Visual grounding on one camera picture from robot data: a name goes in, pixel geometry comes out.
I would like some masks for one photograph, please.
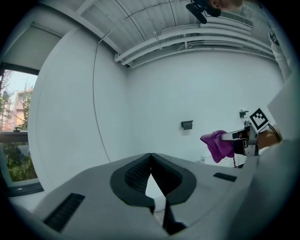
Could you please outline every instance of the black rubber pad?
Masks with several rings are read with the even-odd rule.
[[[110,185],[112,191],[126,204],[148,207],[154,211],[154,200],[146,196],[146,187],[151,174],[151,154],[147,153],[112,173]]]
[[[184,203],[194,192],[197,179],[186,168],[151,154],[151,174],[170,205]]]
[[[224,173],[216,173],[214,175],[214,177],[216,178],[220,178],[220,179],[224,179],[224,180],[227,180],[227,181],[230,181],[230,182],[235,182],[237,177],[236,176],[232,176],[232,175],[228,175],[228,174],[224,174]]]

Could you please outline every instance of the ceiling beam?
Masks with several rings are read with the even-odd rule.
[[[123,4],[120,4],[118,2],[118,0],[116,0],[116,3],[121,7],[121,9],[124,11],[125,15],[127,15],[127,18],[130,17],[128,14],[128,9],[125,8],[125,6]],[[132,18],[130,18],[131,22],[134,24],[134,26],[136,27],[136,29],[138,30],[138,32],[140,33],[140,35],[142,36],[143,40],[145,41],[145,38],[143,36],[143,34],[141,33],[140,29],[137,27],[137,23],[135,23],[135,21],[133,21]]]
[[[86,19],[84,19],[83,17],[81,17],[79,14],[77,14],[76,12],[62,6],[61,4],[54,2],[52,0],[41,0],[40,1],[41,4],[44,4],[46,6],[49,6],[51,8],[54,8],[60,12],[62,12],[63,14],[71,17],[72,19],[74,19],[75,21],[77,21],[78,23],[80,23],[81,25],[83,25],[84,27],[86,27],[87,29],[89,29],[90,31],[92,31],[93,33],[95,33],[98,37],[103,38],[106,34],[104,34],[102,31],[100,31],[100,29],[98,29],[97,27],[95,27],[93,24],[91,24],[89,21],[87,21]],[[117,53],[122,53],[123,51],[109,38],[106,38],[104,40],[110,47],[112,47]]]
[[[85,2],[76,11],[77,14],[81,15],[86,9],[93,5],[96,0],[85,0]]]

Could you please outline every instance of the black vent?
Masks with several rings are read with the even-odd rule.
[[[85,196],[70,194],[54,211],[46,218],[44,223],[50,228],[60,232],[71,219],[76,209],[84,200]]]
[[[125,182],[136,191],[145,193],[150,176],[149,158],[130,168],[125,173]]]
[[[151,159],[151,173],[165,196],[182,183],[182,175],[178,171],[154,157]]]
[[[228,12],[221,12],[221,15],[220,17],[225,17],[225,18],[228,18],[228,19],[232,19],[232,20],[235,20],[235,21],[238,21],[240,23],[244,23],[250,27],[253,27],[253,22],[243,16],[240,16],[240,15],[237,15],[237,14],[233,14],[233,13],[228,13]]]

